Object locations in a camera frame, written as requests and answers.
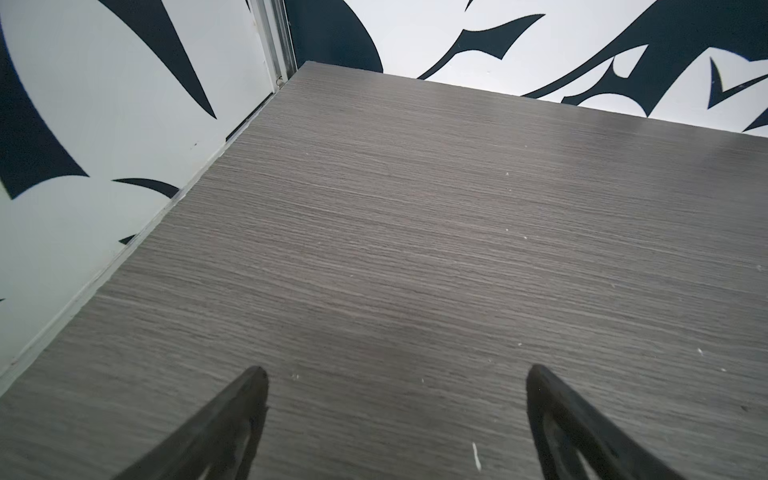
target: wood grain surface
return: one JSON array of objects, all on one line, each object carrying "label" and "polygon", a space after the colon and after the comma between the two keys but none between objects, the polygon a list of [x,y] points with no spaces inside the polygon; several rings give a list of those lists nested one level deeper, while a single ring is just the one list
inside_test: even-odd
[{"label": "wood grain surface", "polygon": [[541,362],[684,475],[765,478],[766,154],[307,63],[2,398],[0,476],[108,478],[257,364],[253,478],[540,478]]}]

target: white debris speck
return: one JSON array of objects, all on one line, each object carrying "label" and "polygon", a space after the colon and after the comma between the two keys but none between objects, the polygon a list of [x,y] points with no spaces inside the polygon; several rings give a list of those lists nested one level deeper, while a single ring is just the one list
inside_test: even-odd
[{"label": "white debris speck", "polygon": [[477,467],[478,472],[482,470],[482,465],[480,465],[480,457],[478,457],[478,446],[475,445],[474,442],[472,442],[472,451],[475,453],[475,467]]}]

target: black and white patterned wall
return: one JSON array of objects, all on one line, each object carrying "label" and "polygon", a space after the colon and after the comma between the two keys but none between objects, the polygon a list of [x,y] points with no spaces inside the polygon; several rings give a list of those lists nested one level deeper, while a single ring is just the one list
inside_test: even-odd
[{"label": "black and white patterned wall", "polygon": [[244,0],[0,0],[0,374],[273,90]]},{"label": "black and white patterned wall", "polygon": [[765,0],[285,0],[321,61],[768,137]]}]

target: white scrap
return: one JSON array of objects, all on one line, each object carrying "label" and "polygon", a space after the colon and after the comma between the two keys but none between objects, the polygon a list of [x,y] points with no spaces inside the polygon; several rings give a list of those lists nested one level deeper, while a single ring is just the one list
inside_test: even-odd
[{"label": "white scrap", "polygon": [[475,467],[477,467],[478,472],[482,470],[482,465],[480,465],[480,457],[478,457],[478,446],[475,445],[474,442],[472,442],[472,451],[475,453]]}]

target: black gap strip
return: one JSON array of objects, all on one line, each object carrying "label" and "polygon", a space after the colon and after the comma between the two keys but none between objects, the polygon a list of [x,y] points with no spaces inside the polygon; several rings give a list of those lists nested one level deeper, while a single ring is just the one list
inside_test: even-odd
[{"label": "black gap strip", "polygon": [[235,133],[237,133],[237,131],[240,129],[240,127],[242,127],[243,125],[245,125],[245,122],[247,122],[247,121],[248,121],[248,119],[249,119],[249,118],[251,118],[251,117],[253,116],[253,114],[255,114],[255,113],[256,113],[256,111],[257,111],[258,109],[260,109],[260,108],[262,108],[262,107],[264,106],[264,104],[266,103],[266,101],[267,101],[267,100],[269,100],[269,99],[272,97],[272,95],[273,95],[273,94],[269,94],[269,95],[267,95],[267,96],[266,96],[266,98],[264,98],[264,100],[263,100],[263,101],[262,101],[260,104],[258,104],[258,106],[257,106],[256,108],[254,108],[254,109],[253,109],[253,111],[252,111],[252,112],[250,112],[250,113],[249,113],[249,114],[248,114],[248,115],[247,115],[247,116],[246,116],[246,117],[243,119],[243,121],[241,121],[241,122],[240,122],[240,124],[238,124],[238,125],[235,127],[235,129],[234,129],[234,130],[232,130],[232,131],[230,132],[230,134],[229,134],[229,135],[227,135],[227,139],[226,139],[225,141],[229,141],[229,140],[230,140],[230,138],[232,138],[232,136],[234,136],[234,135],[235,135]]}]

